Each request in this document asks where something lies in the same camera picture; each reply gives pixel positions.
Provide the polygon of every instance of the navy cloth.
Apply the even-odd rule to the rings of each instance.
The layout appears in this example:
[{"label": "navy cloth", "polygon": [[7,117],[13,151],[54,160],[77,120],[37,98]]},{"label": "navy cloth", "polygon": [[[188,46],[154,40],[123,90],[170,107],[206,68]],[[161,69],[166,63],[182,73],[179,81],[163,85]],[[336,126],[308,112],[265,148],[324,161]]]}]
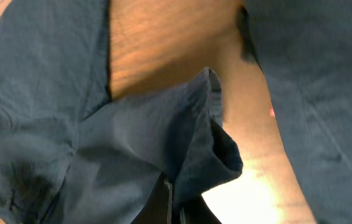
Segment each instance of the navy cloth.
[{"label": "navy cloth", "polygon": [[318,223],[352,224],[352,0],[245,0],[285,152]]},{"label": "navy cloth", "polygon": [[111,102],[106,0],[13,0],[0,18],[0,218],[131,223],[159,176],[177,211],[241,174],[221,88],[188,83]]}]

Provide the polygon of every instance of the wooden surface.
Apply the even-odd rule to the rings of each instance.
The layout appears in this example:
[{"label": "wooden surface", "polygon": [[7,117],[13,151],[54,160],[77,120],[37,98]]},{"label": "wooden surface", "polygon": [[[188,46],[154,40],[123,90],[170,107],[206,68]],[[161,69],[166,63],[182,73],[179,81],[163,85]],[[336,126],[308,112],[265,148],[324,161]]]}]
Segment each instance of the wooden surface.
[{"label": "wooden surface", "polygon": [[[0,15],[8,3],[0,0]],[[213,68],[224,89],[224,129],[239,145],[245,166],[241,178],[204,194],[210,208],[224,224],[315,223],[269,116],[265,79],[258,66],[239,57],[239,4],[113,1],[113,96],[166,88]]]}]

